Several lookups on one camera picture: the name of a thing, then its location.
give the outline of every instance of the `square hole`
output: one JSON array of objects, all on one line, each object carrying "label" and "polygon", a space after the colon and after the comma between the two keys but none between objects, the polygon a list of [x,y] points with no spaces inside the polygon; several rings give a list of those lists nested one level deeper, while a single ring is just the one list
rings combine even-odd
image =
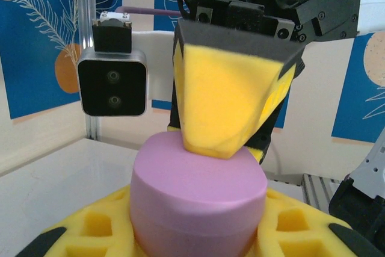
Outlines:
[{"label": "square hole", "polygon": [[105,257],[107,248],[68,246],[66,257]]},{"label": "square hole", "polygon": [[277,231],[295,232],[309,230],[304,212],[299,208],[292,208],[278,215]]},{"label": "square hole", "polygon": [[279,242],[285,257],[332,257],[321,240],[303,240],[297,242]]},{"label": "square hole", "polygon": [[85,216],[81,235],[90,237],[112,236],[111,219],[104,214],[89,212]]}]

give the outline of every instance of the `pink cylinder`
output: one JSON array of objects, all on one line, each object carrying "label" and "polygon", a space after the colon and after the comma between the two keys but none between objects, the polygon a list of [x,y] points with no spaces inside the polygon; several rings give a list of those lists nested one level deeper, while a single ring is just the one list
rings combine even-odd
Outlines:
[{"label": "pink cylinder", "polygon": [[163,132],[140,149],[130,190],[135,238],[149,257],[234,257],[255,238],[267,179],[244,147],[216,159]]}]

